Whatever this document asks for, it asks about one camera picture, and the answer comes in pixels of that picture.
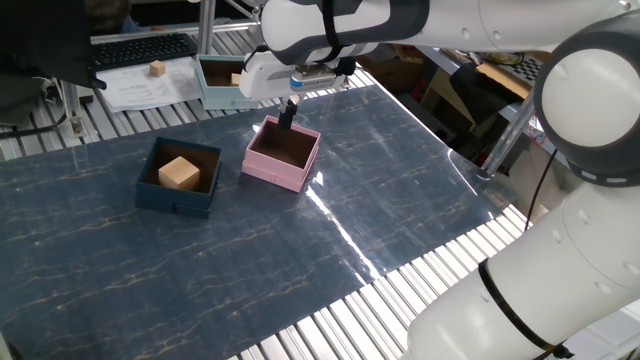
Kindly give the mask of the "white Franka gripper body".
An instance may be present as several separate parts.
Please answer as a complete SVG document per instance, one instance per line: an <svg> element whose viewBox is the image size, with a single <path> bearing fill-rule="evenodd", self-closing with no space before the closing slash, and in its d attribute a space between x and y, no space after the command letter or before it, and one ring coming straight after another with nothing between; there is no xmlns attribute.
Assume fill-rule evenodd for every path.
<svg viewBox="0 0 640 360"><path fill-rule="evenodd" d="M295 68L284 65L271 52L247 54L239 89L249 100L288 97L294 94L290 80Z"/></svg>

